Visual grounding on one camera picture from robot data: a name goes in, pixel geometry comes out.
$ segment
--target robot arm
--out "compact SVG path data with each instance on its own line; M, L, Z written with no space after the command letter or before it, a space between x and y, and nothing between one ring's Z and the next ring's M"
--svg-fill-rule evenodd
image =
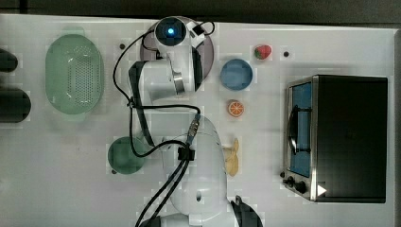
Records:
M129 72L132 93L142 105L151 105L160 98L194 93L203 81L201 56L194 47L204 40L202 34L189 30L176 17L161 20L154 33L163 58L138 61Z
M179 18L168 17L156 25L154 32L156 46L163 58L157 61L138 61L130 69L129 79L136 106L148 106L157 99L195 93L203 80L201 57L195 47L201 43L204 35L197 32L194 23L186 25ZM191 144L193 140L191 148L196 151L195 159L191 162L192 170L184 174L181 186L170 197L181 214L157 217L144 221L141 226L238 226L238 215L235 212L238 209L227 200L224 157L212 122L194 113L153 112L148 127L149 117L146 117L144 110L138 108L137 113L150 145L155 144L152 136L156 142L161 142L161 138L175 138ZM171 145L162 152L166 176L179 163L178 149L179 146Z

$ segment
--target blue bowl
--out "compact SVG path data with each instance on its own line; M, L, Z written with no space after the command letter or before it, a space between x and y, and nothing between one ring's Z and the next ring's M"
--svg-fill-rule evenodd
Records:
M224 64L220 73L220 80L224 87L232 91L241 91L247 88L253 79L251 66L243 60L234 59Z

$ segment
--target orange slice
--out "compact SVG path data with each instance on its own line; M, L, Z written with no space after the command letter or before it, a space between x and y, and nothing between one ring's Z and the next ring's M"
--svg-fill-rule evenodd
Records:
M244 105L238 101L232 101L228 105L228 113L230 113L231 116L239 117L244 113Z

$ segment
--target white table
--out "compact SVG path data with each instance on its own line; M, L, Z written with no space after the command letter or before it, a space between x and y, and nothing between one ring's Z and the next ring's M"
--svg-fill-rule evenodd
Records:
M128 44L154 21L30 15L0 15L0 48L20 61L2 83L26 91L32 101L27 120L0 124L0 226L133 226L138 212L165 181L160 154L132 175L113 175L107 151L128 135L126 101L113 87L112 72ZM105 90L83 122L65 120L47 101L45 55L65 26L82 26L105 65ZM221 141L238 137L240 169L228 177L227 196L239 195L265 226L393 226L394 107L391 29L273 26L218 23L212 35L215 64L195 96L171 98L200 106L216 125ZM253 47L269 44L267 61L253 59ZM139 45L121 62L118 81L128 89L127 72ZM290 53L289 58L283 52ZM249 61L252 85L231 92L219 83L229 59ZM387 202L385 204L311 203L281 184L284 138L284 88L315 74L385 76L390 82ZM246 112L238 119L225 110L238 99ZM161 215L176 213L168 203Z

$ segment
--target green colander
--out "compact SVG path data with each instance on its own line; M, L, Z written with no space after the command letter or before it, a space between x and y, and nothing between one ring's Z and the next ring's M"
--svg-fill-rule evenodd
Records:
M47 51L46 95L62 113L84 114L94 108L103 93L103 75L100 52L81 34L63 35Z

